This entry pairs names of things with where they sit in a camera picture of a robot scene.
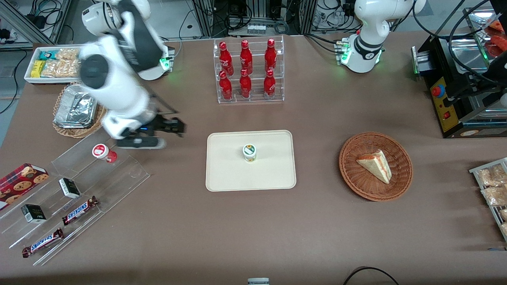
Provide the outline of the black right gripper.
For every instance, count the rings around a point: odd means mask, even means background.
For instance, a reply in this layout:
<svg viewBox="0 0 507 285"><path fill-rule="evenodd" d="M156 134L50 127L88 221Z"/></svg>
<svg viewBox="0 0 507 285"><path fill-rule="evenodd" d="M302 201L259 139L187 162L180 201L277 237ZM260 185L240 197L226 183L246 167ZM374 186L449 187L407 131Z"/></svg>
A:
<svg viewBox="0 0 507 285"><path fill-rule="evenodd" d="M136 129L129 129L127 138L139 137L141 134L153 137L157 131L174 133L178 137L183 137L185 134L185 123L177 117L167 119L165 117L155 117L147 124L141 125Z"/></svg>

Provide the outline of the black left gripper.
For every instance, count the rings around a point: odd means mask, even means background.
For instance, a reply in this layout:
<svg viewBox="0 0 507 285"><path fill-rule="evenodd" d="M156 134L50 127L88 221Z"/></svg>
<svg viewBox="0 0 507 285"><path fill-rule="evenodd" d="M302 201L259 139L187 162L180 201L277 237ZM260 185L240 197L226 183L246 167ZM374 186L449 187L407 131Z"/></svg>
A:
<svg viewBox="0 0 507 285"><path fill-rule="evenodd" d="M462 108L462 99L470 96L489 95L502 91L502 87L491 83L471 73L463 74L465 81L453 81L450 83L450 98L444 97L442 105L445 108Z"/></svg>

